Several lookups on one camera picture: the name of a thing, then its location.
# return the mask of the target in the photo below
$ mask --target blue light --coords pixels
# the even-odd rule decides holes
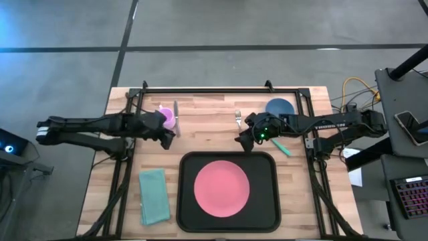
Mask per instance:
[[[13,147],[12,147],[12,146],[6,146],[6,147],[5,147],[5,151],[6,151],[7,153],[11,153],[11,152],[13,151]]]

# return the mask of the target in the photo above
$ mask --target concrete floor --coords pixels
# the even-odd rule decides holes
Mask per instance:
[[[119,47],[131,2],[2,0],[0,48]],[[427,24],[417,0],[141,0],[128,45],[419,44],[428,42]],[[327,86],[334,98],[345,78],[359,76],[374,86],[374,70],[395,67],[416,51],[127,53],[118,85],[261,86],[269,79],[276,86]],[[36,122],[49,115],[100,116],[117,58],[116,52],[0,54],[0,128],[34,141]],[[418,67],[426,69],[427,62]],[[350,82],[346,91],[361,89]],[[71,238],[94,152],[71,145],[37,148],[39,162],[55,171],[27,191],[16,240]],[[365,234],[397,238],[382,229],[383,204],[356,199]]]

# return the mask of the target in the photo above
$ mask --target pink plate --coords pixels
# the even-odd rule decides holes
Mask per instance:
[[[249,196],[247,175],[230,161],[213,161],[199,171],[195,197],[201,208],[218,218],[241,211]]]

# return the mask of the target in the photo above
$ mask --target wooden tabletop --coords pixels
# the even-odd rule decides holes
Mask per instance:
[[[323,86],[307,88],[311,92],[315,115],[331,114],[332,109],[327,88]],[[106,113],[119,112],[125,107],[125,93],[128,90],[129,88],[112,89]],[[174,138],[168,151],[162,149],[159,142],[137,140],[122,238],[318,238],[314,199],[302,138],[277,138],[281,144],[291,151],[291,157],[285,156],[271,142],[255,145],[254,148],[254,151],[269,153],[276,162],[282,213],[281,224],[276,231],[267,234],[195,234],[182,231],[176,223],[181,157],[191,151],[242,151],[241,145],[233,140],[238,136],[239,131],[235,122],[235,110],[240,109],[244,119],[251,112],[263,112],[266,103],[273,98],[284,98],[290,101],[294,109],[297,110],[296,97],[293,94],[145,94],[143,109],[148,111],[157,109],[160,104],[164,107],[173,108],[174,100],[178,101],[181,137]],[[304,101],[303,105],[305,114],[308,115]],[[332,134],[334,134],[332,130],[320,132],[322,137],[328,137]],[[105,153],[98,152],[94,162],[106,157]],[[360,218],[346,167],[335,157],[327,162],[333,202],[349,224],[362,234]],[[152,226],[143,226],[140,223],[138,173],[155,168],[165,170],[171,219]],[[113,161],[105,161],[93,168],[77,234],[83,234],[87,231],[106,207],[113,170]],[[118,205],[112,219],[112,230],[116,227],[117,209]],[[328,226],[325,206],[323,206],[323,215]]]

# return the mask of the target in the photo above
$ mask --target purple cup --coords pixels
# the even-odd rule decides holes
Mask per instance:
[[[175,126],[174,112],[170,108],[163,108],[161,105],[159,106],[159,112],[165,115],[167,118],[167,120],[163,123],[163,127],[168,130],[172,130]]]

